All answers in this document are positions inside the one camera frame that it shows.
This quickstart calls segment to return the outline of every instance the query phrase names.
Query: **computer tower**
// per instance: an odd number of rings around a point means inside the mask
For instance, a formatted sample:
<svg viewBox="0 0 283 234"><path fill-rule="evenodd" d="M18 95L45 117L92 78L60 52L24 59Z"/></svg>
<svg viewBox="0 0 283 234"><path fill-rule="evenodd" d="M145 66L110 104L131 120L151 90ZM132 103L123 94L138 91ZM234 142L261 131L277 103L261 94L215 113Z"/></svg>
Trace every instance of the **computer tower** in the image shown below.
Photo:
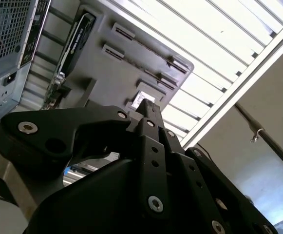
<svg viewBox="0 0 283 234"><path fill-rule="evenodd" d="M49 0L0 0L0 119L20 102Z"/></svg>

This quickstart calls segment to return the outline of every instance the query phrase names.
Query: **screw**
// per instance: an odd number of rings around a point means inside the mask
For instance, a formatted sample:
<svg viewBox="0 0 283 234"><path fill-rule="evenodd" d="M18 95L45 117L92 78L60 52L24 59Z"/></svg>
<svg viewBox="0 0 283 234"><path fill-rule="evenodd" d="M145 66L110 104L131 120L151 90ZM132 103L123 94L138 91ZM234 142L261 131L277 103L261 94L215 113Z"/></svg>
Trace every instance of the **screw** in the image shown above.
<svg viewBox="0 0 283 234"><path fill-rule="evenodd" d="M18 129L20 132L25 134L33 134L38 131L38 127L31 122L21 122L18 124Z"/></svg>
<svg viewBox="0 0 283 234"><path fill-rule="evenodd" d="M152 123L150 120L147 121L147 124L150 125L151 127L154 127L154 123Z"/></svg>
<svg viewBox="0 0 283 234"><path fill-rule="evenodd" d="M124 114L123 112L117 112L118 116L120 116L121 118L127 118L126 114Z"/></svg>
<svg viewBox="0 0 283 234"><path fill-rule="evenodd" d="M150 196L148 199L148 205L151 210L156 213L161 213L163 211L163 203L156 196Z"/></svg>
<svg viewBox="0 0 283 234"><path fill-rule="evenodd" d="M218 198L216 198L216 203L224 210L228 210L227 206Z"/></svg>
<svg viewBox="0 0 283 234"><path fill-rule="evenodd" d="M171 137L175 137L175 133L173 133L172 131L168 131L167 132Z"/></svg>
<svg viewBox="0 0 283 234"><path fill-rule="evenodd" d="M226 234L224 227L219 222L213 220L211 225L217 234Z"/></svg>
<svg viewBox="0 0 283 234"><path fill-rule="evenodd" d="M264 224L264 229L269 233L269 234L273 234L273 232L271 231L271 229Z"/></svg>
<svg viewBox="0 0 283 234"><path fill-rule="evenodd" d="M197 150L193 150L193 152L195 153L195 155L197 155L198 157L202 157L201 153Z"/></svg>

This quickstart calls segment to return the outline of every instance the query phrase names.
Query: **metal frame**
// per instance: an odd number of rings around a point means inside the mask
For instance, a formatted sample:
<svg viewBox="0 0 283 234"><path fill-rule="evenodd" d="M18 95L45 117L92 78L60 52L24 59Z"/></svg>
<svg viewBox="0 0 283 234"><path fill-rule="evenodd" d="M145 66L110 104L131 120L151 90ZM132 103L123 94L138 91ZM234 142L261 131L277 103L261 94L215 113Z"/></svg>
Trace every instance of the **metal frame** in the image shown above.
<svg viewBox="0 0 283 234"><path fill-rule="evenodd" d="M20 68L19 70L13 70L10 73L8 73L8 74L6 74L6 75L4 75L0 78L0 89L3 89L3 88L5 88L3 86L4 80L6 78L8 78L11 74L13 74L15 72L17 73L16 78L13 81L13 83L9 84L9 85L11 85L10 95L7 96L6 98L0 97L1 98L0 99L0 119L4 115L6 115L7 113L11 112L20 103L20 99L21 99L21 96L22 96L22 92L23 92L24 85L26 83L30 68L31 68L31 63L28 63L28 64L24 65L22 68Z"/></svg>
<svg viewBox="0 0 283 234"><path fill-rule="evenodd" d="M186 149L198 141L224 116L224 114L245 94L247 90L283 54L283 30L261 52L245 72L224 93L197 125L184 137L181 145Z"/></svg>
<svg viewBox="0 0 283 234"><path fill-rule="evenodd" d="M38 0L31 0L27 18L26 18L26 23L24 25L24 29L22 31L22 36L19 45L21 46L20 51L23 51L26 45L26 41L28 38L28 35L30 33L30 27L32 25L34 13L36 10ZM0 58L0 77L4 76L6 73L8 73L9 70L12 70L14 68L19 68L19 61L21 58L21 53L11 53L8 54L7 56L4 56Z"/></svg>

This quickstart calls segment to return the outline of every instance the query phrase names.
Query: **wall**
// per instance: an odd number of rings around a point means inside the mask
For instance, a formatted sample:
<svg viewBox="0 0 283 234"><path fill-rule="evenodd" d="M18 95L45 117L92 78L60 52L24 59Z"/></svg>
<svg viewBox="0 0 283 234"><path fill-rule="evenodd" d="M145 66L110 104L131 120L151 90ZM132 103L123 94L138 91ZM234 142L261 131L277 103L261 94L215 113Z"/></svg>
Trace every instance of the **wall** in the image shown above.
<svg viewBox="0 0 283 234"><path fill-rule="evenodd" d="M283 147L283 55L241 98L239 103ZM273 224L283 220L283 163L253 133L235 108L200 143L223 173Z"/></svg>
<svg viewBox="0 0 283 234"><path fill-rule="evenodd" d="M0 234L21 234L27 221L15 205L0 200Z"/></svg>

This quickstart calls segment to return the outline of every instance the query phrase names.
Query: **mounting hole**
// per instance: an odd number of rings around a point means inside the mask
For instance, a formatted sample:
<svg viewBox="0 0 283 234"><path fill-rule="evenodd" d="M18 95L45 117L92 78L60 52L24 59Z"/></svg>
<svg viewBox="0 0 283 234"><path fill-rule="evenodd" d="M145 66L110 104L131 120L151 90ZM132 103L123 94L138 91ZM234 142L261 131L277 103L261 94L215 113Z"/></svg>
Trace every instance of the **mounting hole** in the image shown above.
<svg viewBox="0 0 283 234"><path fill-rule="evenodd" d="M151 122L150 120L147 120L147 124L148 124L149 126L151 126L151 127L154 127L154 126L155 126L155 124L154 124L153 122Z"/></svg>
<svg viewBox="0 0 283 234"><path fill-rule="evenodd" d="M124 112L117 112L118 116L120 116L121 118L127 118L127 115Z"/></svg>
<svg viewBox="0 0 283 234"><path fill-rule="evenodd" d="M23 128L25 129L25 130L33 130L33 126L32 125L30 125L30 124L24 124L24 126L23 126Z"/></svg>
<svg viewBox="0 0 283 234"><path fill-rule="evenodd" d="M19 53L19 52L20 52L20 49L21 49L21 47L20 47L19 45L17 45L17 46L15 47L15 52L16 52L16 53Z"/></svg>
<svg viewBox="0 0 283 234"><path fill-rule="evenodd" d="M159 152L159 150L156 149L155 147L152 147L152 151L155 152L155 153L158 153L158 152Z"/></svg>
<svg viewBox="0 0 283 234"><path fill-rule="evenodd" d="M46 149L54 154L63 153L66 149L66 145L62 140L56 138L50 138L45 143Z"/></svg>
<svg viewBox="0 0 283 234"><path fill-rule="evenodd" d="M158 167L159 166L159 164L155 160L153 160L151 163L152 163L153 167Z"/></svg>
<svg viewBox="0 0 283 234"><path fill-rule="evenodd" d="M200 188L203 188L203 185L199 181L196 182L196 185L199 186Z"/></svg>
<svg viewBox="0 0 283 234"><path fill-rule="evenodd" d="M195 171L195 168L194 168L192 165L189 165L189 168L190 168L192 171Z"/></svg>

